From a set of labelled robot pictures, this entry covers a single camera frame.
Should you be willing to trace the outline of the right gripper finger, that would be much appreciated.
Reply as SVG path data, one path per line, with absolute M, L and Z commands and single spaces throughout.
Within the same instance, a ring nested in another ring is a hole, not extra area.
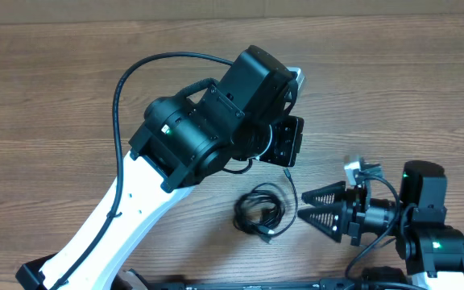
M 341 242 L 346 230 L 347 206 L 343 202 L 300 209 L 297 216 L 334 240 Z
M 327 185 L 323 188 L 304 192 L 301 194 L 301 200 L 305 204 L 313 206 L 328 205 L 341 201 L 345 193 L 346 182 L 339 181 L 337 183 Z

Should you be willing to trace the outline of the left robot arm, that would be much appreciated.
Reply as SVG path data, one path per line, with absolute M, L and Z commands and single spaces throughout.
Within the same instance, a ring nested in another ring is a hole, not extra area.
M 130 150 L 116 152 L 108 192 L 62 250 L 18 269 L 23 288 L 108 289 L 160 218 L 229 161 L 294 165 L 302 70 L 256 46 L 227 68 L 220 80 L 197 81 L 146 108 Z

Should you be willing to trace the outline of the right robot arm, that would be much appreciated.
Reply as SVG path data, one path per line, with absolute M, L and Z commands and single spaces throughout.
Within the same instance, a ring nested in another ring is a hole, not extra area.
M 363 234 L 376 238 L 347 265 L 344 278 L 322 280 L 321 289 L 464 289 L 464 234 L 445 223 L 447 178 L 441 165 L 408 161 L 400 189 L 389 186 L 391 200 L 371 194 L 372 182 L 389 184 L 380 165 L 358 158 L 345 162 L 344 170 L 345 181 L 302 193 L 307 208 L 297 215 L 335 242 L 349 236 L 357 247 Z M 361 258 L 390 242 L 405 270 L 369 267 L 351 275 Z

